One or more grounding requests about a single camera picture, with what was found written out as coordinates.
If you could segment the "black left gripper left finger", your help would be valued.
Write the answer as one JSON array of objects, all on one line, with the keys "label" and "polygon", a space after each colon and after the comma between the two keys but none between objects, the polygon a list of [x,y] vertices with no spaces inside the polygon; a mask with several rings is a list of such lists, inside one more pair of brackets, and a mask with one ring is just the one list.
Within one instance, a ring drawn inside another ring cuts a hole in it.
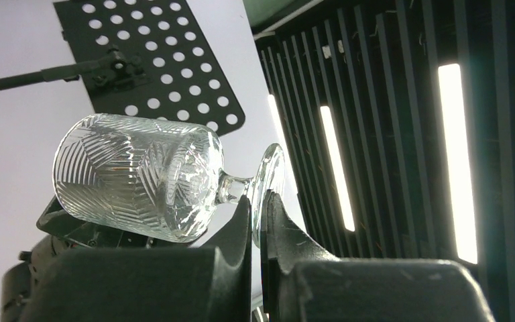
[{"label": "black left gripper left finger", "polygon": [[73,249],[40,278],[22,321],[249,321],[251,205],[198,248]]}]

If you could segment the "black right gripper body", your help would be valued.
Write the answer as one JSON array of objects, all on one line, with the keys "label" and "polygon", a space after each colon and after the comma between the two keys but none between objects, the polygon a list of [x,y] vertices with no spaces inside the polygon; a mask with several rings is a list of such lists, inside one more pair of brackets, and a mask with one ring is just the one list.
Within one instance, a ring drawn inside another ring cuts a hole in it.
[{"label": "black right gripper body", "polygon": [[77,219],[69,215],[55,197],[36,221],[36,227],[71,245],[86,248],[160,248],[192,245],[191,241],[170,242]]}]

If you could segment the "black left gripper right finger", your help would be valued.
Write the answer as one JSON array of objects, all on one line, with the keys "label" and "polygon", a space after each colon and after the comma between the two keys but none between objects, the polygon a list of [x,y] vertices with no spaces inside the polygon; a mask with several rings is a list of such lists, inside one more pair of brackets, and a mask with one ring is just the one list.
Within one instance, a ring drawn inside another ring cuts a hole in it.
[{"label": "black left gripper right finger", "polygon": [[493,321],[468,269],[450,260],[340,259],[262,203],[264,310],[272,321]]}]

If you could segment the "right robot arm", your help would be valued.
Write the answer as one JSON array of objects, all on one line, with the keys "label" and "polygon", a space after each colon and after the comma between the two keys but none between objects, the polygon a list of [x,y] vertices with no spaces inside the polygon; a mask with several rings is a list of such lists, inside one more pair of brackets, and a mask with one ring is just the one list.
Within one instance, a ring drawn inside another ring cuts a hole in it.
[{"label": "right robot arm", "polygon": [[[170,247],[169,242],[155,240],[148,241],[143,235],[98,226],[100,232],[99,247],[139,247],[157,246]],[[33,271],[31,264],[32,253],[23,252],[19,255],[20,263],[10,268],[3,276],[1,284],[1,321],[18,321],[23,308],[28,303],[32,287],[36,285],[37,273]],[[185,303],[173,303],[168,311],[158,315],[139,315],[131,317],[122,315],[118,317],[110,312],[109,305],[102,305],[98,309],[89,309],[82,316],[76,313],[72,315],[77,321],[212,321],[212,313],[207,311],[208,306],[203,303],[203,296],[196,294],[194,299],[188,299]]]}]

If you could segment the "clear patterned wine glass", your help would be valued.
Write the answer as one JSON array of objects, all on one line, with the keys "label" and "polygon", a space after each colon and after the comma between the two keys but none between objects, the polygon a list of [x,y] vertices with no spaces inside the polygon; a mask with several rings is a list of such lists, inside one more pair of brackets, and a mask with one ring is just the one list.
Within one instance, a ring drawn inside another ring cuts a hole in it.
[{"label": "clear patterned wine glass", "polygon": [[208,229],[219,205],[246,197],[259,242],[262,201],[284,189],[280,144],[257,174],[227,174],[223,146],[195,123],[97,113],[74,124],[53,162],[56,198],[74,218],[167,242],[187,244]]}]

